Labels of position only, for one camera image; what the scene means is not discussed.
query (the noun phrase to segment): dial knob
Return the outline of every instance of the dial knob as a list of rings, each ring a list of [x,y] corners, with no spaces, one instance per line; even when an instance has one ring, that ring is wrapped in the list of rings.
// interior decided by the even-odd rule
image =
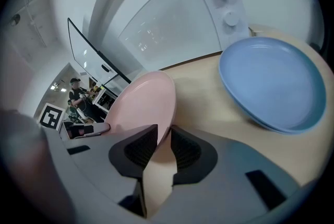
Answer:
[[[239,15],[234,11],[229,11],[224,15],[224,21],[229,26],[236,26],[237,23],[239,22]]]

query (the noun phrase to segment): cap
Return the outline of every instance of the cap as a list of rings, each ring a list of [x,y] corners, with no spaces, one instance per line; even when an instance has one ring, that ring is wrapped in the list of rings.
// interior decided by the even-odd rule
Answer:
[[[81,81],[81,80],[77,79],[77,78],[72,78],[71,81],[70,81],[70,83],[79,82],[79,81]]]

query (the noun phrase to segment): wooden countertop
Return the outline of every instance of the wooden countertop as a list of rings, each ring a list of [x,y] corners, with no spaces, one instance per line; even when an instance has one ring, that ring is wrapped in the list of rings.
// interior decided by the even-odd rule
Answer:
[[[321,122],[300,135],[268,131],[253,122],[226,93],[218,72],[219,55],[166,69],[176,88],[177,110],[174,124],[190,126],[252,146],[285,169],[300,185],[319,177],[332,151],[334,133],[334,75],[325,61],[309,45],[279,30],[250,25],[258,36],[290,43],[303,51],[319,69],[326,87],[327,107]],[[152,216],[172,191],[176,162],[170,136],[154,153],[144,171],[144,191],[148,217]]]

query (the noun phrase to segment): plate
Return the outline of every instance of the plate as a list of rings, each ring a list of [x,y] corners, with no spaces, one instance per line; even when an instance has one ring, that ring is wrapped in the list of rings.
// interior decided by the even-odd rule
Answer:
[[[279,132],[305,132],[324,114],[326,91],[320,72],[286,42],[240,40],[222,53],[219,72],[231,96],[251,116]]]
[[[105,122],[110,131],[158,125],[158,143],[167,135],[175,117],[174,81],[162,71],[149,72],[128,85],[111,106]]]

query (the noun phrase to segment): man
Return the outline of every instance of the man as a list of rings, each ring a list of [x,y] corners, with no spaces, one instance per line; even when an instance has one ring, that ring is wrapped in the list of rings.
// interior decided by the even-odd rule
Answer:
[[[84,88],[79,87],[80,79],[72,78],[70,84],[72,89],[69,91],[69,99],[72,105],[78,107],[85,115],[92,118],[97,123],[103,123],[102,118],[106,117],[106,114],[99,109],[96,105],[91,104],[85,94],[97,95],[95,92],[87,91]]]

